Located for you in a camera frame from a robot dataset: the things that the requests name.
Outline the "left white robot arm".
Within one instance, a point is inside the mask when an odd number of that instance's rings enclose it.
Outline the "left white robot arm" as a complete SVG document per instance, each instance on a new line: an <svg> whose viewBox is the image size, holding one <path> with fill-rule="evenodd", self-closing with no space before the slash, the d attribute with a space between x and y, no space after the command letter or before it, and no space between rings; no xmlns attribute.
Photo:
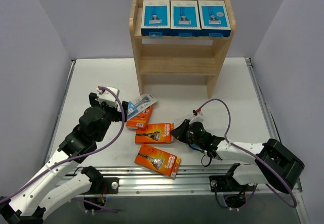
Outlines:
<svg viewBox="0 0 324 224"><path fill-rule="evenodd" d="M56 184L78 167L97 143L103 141L112 122L126 122L128 103L117 96L103 99L89 94L90 107L78 120L78 125L59 145L40 171L11 197L1 197L1 216L7 223L43 223L57 208L83 193L101 192L103 175L93 166L60 186Z"/></svg>

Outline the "orange Gillette Fusion box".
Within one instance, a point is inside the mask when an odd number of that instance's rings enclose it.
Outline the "orange Gillette Fusion box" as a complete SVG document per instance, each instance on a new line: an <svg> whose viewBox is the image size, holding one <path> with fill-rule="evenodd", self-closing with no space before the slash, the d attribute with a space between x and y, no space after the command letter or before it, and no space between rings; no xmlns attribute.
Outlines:
<svg viewBox="0 0 324 224"><path fill-rule="evenodd" d="M147 124L144 130L136 130L135 144L170 144L174 139L173 129L173 123Z"/></svg>
<svg viewBox="0 0 324 224"><path fill-rule="evenodd" d="M153 146L142 144L134 162L174 179L179 170L181 158Z"/></svg>

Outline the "clear blister razor pack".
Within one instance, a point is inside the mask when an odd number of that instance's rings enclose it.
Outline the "clear blister razor pack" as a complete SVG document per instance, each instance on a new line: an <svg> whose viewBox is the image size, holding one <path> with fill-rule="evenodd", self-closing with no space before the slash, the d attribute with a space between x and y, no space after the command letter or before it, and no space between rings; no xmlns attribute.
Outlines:
<svg viewBox="0 0 324 224"><path fill-rule="evenodd" d="M134 118L156 102L157 99L152 94L142 94L136 99L129 101L127 120Z"/></svg>
<svg viewBox="0 0 324 224"><path fill-rule="evenodd" d="M184 122L184 120L189 120L189 123L190 123L192 116L193 116L193 114L189 114L189 115L175 119L174 120L174 128L177 128L178 126L180 126Z"/></svg>

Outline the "orange Gillette Styler box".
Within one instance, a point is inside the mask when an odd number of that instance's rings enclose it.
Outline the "orange Gillette Styler box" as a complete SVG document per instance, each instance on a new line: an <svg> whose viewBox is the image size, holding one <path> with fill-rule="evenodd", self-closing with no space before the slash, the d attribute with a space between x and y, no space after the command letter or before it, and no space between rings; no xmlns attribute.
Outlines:
<svg viewBox="0 0 324 224"><path fill-rule="evenodd" d="M128 129L144 130L148 125L152 112L153 105L138 113L132 119L128 120L126 122L126 127Z"/></svg>

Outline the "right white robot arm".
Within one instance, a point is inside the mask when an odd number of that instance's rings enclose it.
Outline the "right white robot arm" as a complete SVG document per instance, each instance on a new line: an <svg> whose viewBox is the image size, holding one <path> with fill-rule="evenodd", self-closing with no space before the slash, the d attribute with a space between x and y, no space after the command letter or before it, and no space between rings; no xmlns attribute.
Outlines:
<svg viewBox="0 0 324 224"><path fill-rule="evenodd" d="M295 186L304 163L276 139L265 143L233 142L207 132L201 122L184 120L171 135L211 159L232 160L225 177L227 188L236 190L247 184L269 185L282 193Z"/></svg>

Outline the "blue Harry's razor box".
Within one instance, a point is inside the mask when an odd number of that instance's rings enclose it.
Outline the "blue Harry's razor box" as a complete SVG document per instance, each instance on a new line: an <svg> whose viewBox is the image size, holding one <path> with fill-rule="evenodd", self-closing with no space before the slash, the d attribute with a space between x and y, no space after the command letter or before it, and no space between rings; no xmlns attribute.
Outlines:
<svg viewBox="0 0 324 224"><path fill-rule="evenodd" d="M171 35L170 0L144 0L141 35L162 37Z"/></svg>
<svg viewBox="0 0 324 224"><path fill-rule="evenodd" d="M229 37L229 22L225 1L198 0L201 36Z"/></svg>
<svg viewBox="0 0 324 224"><path fill-rule="evenodd" d="M201 26L197 1L171 1L171 36L198 37Z"/></svg>

